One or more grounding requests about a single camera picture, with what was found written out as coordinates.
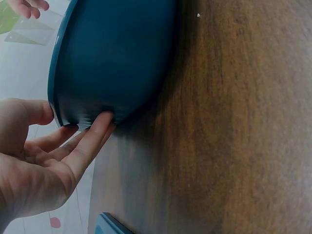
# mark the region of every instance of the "teal bowl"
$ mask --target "teal bowl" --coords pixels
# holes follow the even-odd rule
[[[163,79],[174,46],[176,0],[72,0],[48,81],[59,126],[88,128],[102,111],[123,121]]]

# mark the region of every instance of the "pink dot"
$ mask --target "pink dot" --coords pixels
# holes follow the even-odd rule
[[[56,217],[50,218],[50,224],[52,228],[60,228],[60,220]]]

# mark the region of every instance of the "hand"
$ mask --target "hand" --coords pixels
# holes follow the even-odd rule
[[[63,205],[115,129],[112,117],[110,112],[100,114],[89,130],[60,147],[77,126],[64,126],[26,141],[29,125],[53,120],[47,101],[0,101],[0,220]]]
[[[40,17],[40,11],[38,8],[44,11],[49,9],[49,4],[45,0],[7,0],[9,5],[15,11],[16,14],[22,15],[29,19],[31,16],[38,19]]]

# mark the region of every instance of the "wood grain surface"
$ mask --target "wood grain surface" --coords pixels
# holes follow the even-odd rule
[[[312,1],[179,10],[160,95],[96,159],[89,230],[110,212],[138,234],[312,233]]]

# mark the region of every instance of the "bowl rim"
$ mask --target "bowl rim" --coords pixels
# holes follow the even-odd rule
[[[70,19],[70,16],[77,4],[78,0],[71,0],[68,8],[65,12],[65,15],[63,17],[63,20],[59,26],[58,29],[58,35],[55,39],[54,43],[54,48],[53,48],[53,53],[52,53],[52,58],[51,58],[51,63],[50,63],[50,70],[49,70],[49,76],[48,76],[48,100],[50,103],[50,106],[54,112],[54,118],[58,124],[58,126],[63,126],[63,121],[62,118],[59,115],[59,102],[56,99],[54,95],[54,84],[55,84],[55,71],[58,63],[58,58],[59,58],[59,51],[61,48],[61,44],[66,32],[66,28]]]

